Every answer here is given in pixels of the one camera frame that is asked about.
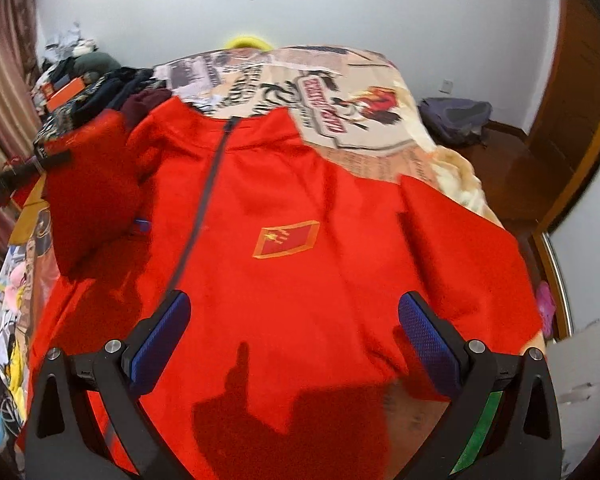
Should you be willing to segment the wooden door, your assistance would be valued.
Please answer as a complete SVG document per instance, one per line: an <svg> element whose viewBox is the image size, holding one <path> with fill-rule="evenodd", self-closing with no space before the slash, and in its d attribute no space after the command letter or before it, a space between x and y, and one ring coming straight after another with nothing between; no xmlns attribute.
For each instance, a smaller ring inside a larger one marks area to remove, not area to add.
<svg viewBox="0 0 600 480"><path fill-rule="evenodd" d="M536 228L548 233L600 166L600 14L591 0L559 0L552 69L527 145L556 185Z"/></svg>

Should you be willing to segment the dark maroon garment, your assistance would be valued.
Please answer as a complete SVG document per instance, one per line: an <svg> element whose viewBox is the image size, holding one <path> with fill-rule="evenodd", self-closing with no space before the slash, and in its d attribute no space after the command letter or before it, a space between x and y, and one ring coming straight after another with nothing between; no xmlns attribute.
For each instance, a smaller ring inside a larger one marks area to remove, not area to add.
<svg viewBox="0 0 600 480"><path fill-rule="evenodd" d="M126 128L133 130L154 108L171 96L172 91L167 88L145 89L130 96L121 107Z"/></svg>

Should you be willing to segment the grey plush pillow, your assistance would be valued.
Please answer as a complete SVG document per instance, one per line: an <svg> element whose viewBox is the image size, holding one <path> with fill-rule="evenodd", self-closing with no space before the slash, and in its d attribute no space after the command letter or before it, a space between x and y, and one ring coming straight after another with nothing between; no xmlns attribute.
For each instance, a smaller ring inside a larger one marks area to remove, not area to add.
<svg viewBox="0 0 600 480"><path fill-rule="evenodd" d="M118 70L120 63L105 52L94 51L74 59L73 70L76 76L86 73L98 73L99 75Z"/></svg>

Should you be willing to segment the red zip jacket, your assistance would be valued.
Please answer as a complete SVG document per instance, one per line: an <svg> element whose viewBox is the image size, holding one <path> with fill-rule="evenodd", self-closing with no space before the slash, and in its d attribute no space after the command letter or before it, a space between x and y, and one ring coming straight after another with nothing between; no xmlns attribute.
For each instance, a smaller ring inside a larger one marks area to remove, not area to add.
<svg viewBox="0 0 600 480"><path fill-rule="evenodd" d="M136 128L106 112L47 176L60 279L30 347L92 352L166 292L192 317L143 407L198 479L380 479L382 400L443 404L398 321L419 292L467 339L540 332L516 240L411 177L367 180L279 108L222 120L178 99Z"/></svg>

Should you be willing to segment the yellow round object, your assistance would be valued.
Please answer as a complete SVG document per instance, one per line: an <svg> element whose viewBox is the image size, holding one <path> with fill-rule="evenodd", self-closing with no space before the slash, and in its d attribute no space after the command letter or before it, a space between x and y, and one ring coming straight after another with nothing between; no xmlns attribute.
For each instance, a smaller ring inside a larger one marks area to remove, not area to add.
<svg viewBox="0 0 600 480"><path fill-rule="evenodd" d="M256 49L259 51L271 51L272 44L257 36L239 35L227 41L224 49Z"/></svg>

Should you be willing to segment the printed bed blanket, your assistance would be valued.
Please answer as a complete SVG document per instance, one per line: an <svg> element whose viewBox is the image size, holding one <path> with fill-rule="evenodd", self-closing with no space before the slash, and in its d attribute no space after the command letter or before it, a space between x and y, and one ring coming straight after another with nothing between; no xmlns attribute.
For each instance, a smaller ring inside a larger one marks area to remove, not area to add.
<svg viewBox="0 0 600 480"><path fill-rule="evenodd" d="M260 117L282 108L304 144L355 177L385 182L417 179L500 226L480 200L468 200L457 190L443 188L444 177L455 183L470 180L471 168L463 157L431 140L411 93L392 64L377 54L346 49L309 49L306 54L309 61L294 66L287 62L286 50L279 51L275 63L260 62L249 50L215 52L200 60L211 77L209 89L190 97L182 96L174 84L164 88L172 91L170 99L214 119ZM121 110L111 111L123 117ZM70 139L83 127L48 141L44 148L70 150ZM35 374L30 370L30 347L60 279L45 188L46 204L38 213L42 259L35 264L19 260L14 270L5 273L7 304L31 325L30 340L9 350L5 367L19 415L29 407Z"/></svg>

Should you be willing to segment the grey blue backpack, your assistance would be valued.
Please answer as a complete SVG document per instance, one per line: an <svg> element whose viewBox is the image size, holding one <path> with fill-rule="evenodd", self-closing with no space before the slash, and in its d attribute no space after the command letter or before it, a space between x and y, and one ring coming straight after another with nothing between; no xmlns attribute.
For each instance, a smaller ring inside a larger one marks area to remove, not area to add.
<svg viewBox="0 0 600 480"><path fill-rule="evenodd" d="M483 127L489 122L492 105L486 101L427 98L418 111L430 136L447 148L468 148L484 142Z"/></svg>

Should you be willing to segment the patterned knit sweater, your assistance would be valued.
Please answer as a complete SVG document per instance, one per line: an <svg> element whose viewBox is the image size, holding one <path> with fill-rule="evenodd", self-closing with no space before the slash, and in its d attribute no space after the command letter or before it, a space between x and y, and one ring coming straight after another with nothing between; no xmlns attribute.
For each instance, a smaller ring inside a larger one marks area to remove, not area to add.
<svg viewBox="0 0 600 480"><path fill-rule="evenodd" d="M104 110L120 112L123 104L143 90L164 88L151 68L121 67L101 76L67 103L50 113L33 141L33 153L44 157L44 145L85 126Z"/></svg>

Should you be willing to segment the orange box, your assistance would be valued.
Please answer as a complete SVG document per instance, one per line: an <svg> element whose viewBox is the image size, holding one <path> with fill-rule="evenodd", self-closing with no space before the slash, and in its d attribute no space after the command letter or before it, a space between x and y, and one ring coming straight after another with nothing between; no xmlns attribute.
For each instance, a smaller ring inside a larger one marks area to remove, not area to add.
<svg viewBox="0 0 600 480"><path fill-rule="evenodd" d="M68 84L63 86L46 100L46 108L49 112L57 110L61 105L66 104L85 89L84 81L81 77L76 77Z"/></svg>

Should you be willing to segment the striped pink curtain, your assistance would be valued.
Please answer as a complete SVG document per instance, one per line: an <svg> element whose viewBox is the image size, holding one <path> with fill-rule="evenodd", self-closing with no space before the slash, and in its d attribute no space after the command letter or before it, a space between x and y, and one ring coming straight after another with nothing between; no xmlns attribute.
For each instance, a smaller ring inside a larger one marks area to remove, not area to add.
<svg viewBox="0 0 600 480"><path fill-rule="evenodd" d="M0 169L32 154L41 127L31 98L40 76L35 0L0 0Z"/></svg>

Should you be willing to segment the pink slipper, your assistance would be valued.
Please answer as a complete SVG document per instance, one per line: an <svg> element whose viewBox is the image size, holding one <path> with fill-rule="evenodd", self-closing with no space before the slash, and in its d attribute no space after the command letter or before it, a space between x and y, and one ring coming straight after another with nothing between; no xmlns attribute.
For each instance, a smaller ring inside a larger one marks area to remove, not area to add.
<svg viewBox="0 0 600 480"><path fill-rule="evenodd" d="M536 305L542 321L542 333L546 339L553 336L553 322L556 313L556 304L546 281L540 281L535 291Z"/></svg>

